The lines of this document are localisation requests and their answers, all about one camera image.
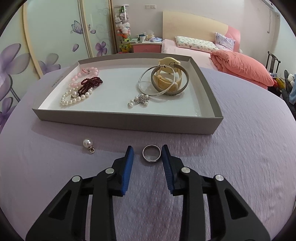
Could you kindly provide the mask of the clear tube of plush toys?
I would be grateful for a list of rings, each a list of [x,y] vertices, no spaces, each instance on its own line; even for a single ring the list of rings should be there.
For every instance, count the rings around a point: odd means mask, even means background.
[[[128,4],[122,4],[115,6],[113,9],[114,32],[118,53],[129,53],[131,51],[128,7]]]

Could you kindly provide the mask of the yellow wrist watch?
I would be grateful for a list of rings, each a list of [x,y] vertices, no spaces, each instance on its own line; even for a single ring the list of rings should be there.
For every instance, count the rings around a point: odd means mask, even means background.
[[[176,82],[173,87],[170,88],[168,92],[175,92],[179,90],[182,83],[182,72],[181,69],[175,67],[174,65],[180,65],[180,61],[176,60],[172,57],[165,57],[159,60],[160,65],[168,65],[172,67],[175,71]],[[166,89],[170,83],[173,81],[173,71],[169,68],[161,68],[153,75],[153,81],[157,87],[164,90]]]

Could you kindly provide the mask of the folded coral duvet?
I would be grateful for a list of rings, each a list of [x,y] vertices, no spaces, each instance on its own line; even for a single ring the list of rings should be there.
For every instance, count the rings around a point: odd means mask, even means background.
[[[264,89],[274,85],[274,80],[266,68],[259,61],[247,55],[217,50],[213,51],[210,56],[220,72],[239,77]]]

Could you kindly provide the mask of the purple textured table cloth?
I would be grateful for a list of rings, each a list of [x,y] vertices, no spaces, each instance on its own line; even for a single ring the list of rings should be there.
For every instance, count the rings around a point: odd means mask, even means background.
[[[223,175],[275,237],[295,203],[295,119],[274,94],[202,69],[224,119],[212,135],[133,132],[41,121],[36,97],[63,70],[27,91],[1,132],[1,208],[25,237],[38,216],[75,175],[91,177],[134,148],[128,191],[113,200],[118,240],[178,240],[182,197],[167,188],[161,162],[142,159],[148,144],[170,153],[200,175]],[[95,153],[83,146],[93,141]]]

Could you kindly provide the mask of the grey cardboard tray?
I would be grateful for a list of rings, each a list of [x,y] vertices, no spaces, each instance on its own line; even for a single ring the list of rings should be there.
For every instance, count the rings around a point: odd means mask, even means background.
[[[80,60],[46,87],[33,104],[39,119],[102,128],[163,133],[211,135],[223,120],[220,106],[199,66],[189,56],[175,59],[189,74],[189,84],[175,96],[149,96],[147,107],[128,108],[141,94],[142,73],[156,66],[165,54],[117,54]],[[63,105],[62,96],[71,78],[82,68],[97,67],[102,85],[85,100]]]

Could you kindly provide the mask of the pearl pendant with gold loop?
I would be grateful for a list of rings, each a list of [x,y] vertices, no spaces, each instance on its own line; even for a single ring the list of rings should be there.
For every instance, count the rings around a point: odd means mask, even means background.
[[[83,140],[83,146],[88,149],[90,153],[95,153],[95,148],[93,146],[93,141],[89,138]]]

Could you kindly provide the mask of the blue clothes pile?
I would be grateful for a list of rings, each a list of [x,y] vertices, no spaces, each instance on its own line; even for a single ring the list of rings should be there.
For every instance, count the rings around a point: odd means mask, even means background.
[[[289,102],[291,104],[296,104],[296,74],[295,74],[294,84],[289,95]]]

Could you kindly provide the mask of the beige and pink headboard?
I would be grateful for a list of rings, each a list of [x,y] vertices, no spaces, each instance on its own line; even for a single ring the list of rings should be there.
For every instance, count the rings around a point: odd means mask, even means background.
[[[214,42],[216,33],[234,39],[234,51],[239,52],[241,38],[239,30],[203,16],[163,11],[163,39],[174,40],[176,36],[184,36]]]

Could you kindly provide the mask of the white floral pillow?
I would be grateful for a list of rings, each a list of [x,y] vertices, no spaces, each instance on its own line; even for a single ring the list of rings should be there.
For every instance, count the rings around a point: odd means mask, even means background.
[[[179,48],[191,49],[191,50],[202,51],[207,53],[211,53],[213,51],[219,50],[216,47],[216,45],[210,41],[183,37],[183,36],[176,36],[175,41],[176,41],[177,47]]]

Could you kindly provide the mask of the grey cuff bangle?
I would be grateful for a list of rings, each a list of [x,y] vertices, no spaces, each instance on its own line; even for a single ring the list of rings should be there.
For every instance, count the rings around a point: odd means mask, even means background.
[[[182,93],[189,84],[187,70],[176,63],[171,66],[158,66],[151,73],[153,87],[166,95]]]

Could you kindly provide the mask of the bed with pink sheet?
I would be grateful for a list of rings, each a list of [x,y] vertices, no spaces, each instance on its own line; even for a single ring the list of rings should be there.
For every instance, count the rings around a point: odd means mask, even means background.
[[[164,40],[162,53],[190,56],[198,66],[219,71],[211,60],[210,53],[191,49],[179,48],[173,40]]]

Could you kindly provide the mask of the wardrobe with purple flowers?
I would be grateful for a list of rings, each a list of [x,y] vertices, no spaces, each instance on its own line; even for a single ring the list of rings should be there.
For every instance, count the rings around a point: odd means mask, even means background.
[[[111,1],[26,1],[1,34],[1,126],[28,88],[78,60],[114,52]]]

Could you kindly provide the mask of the purple patterned pillow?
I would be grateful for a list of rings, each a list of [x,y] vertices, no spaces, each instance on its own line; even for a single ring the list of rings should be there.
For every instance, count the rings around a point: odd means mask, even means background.
[[[215,46],[220,50],[234,51],[235,40],[220,33],[215,33]]]

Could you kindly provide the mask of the thin silver bangle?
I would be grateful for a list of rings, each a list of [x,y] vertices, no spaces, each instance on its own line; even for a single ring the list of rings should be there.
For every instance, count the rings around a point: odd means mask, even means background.
[[[144,88],[143,88],[142,79],[145,77],[145,75],[150,71],[151,71],[151,74],[154,75],[153,72],[157,72],[162,67],[163,68],[169,68],[169,69],[171,69],[173,71],[173,76],[174,77],[173,77],[173,81],[170,83],[170,85],[164,90],[162,90],[162,89],[158,90],[157,88],[155,88],[153,86],[153,80],[152,80],[153,78],[151,77],[150,82],[146,81],[144,83]],[[172,67],[170,67],[168,65],[157,65],[157,66],[152,66],[152,67],[148,68],[147,70],[145,70],[142,73],[142,75],[140,76],[140,78],[138,80],[137,87],[138,87],[138,90],[144,95],[148,95],[148,96],[151,96],[151,97],[152,96],[161,96],[161,95],[166,94],[170,90],[170,88],[174,86],[175,82],[176,82],[175,71],[174,71],[174,69]]]

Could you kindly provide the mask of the dark wooden chair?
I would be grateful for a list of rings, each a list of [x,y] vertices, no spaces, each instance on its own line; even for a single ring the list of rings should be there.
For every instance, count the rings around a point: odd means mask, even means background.
[[[266,69],[269,73],[278,73],[281,61],[271,52],[267,52]]]

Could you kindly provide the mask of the pink bedside table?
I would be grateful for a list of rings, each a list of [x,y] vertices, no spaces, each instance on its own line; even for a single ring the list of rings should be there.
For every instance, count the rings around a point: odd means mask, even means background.
[[[162,42],[145,41],[143,43],[131,43],[133,53],[160,53]]]

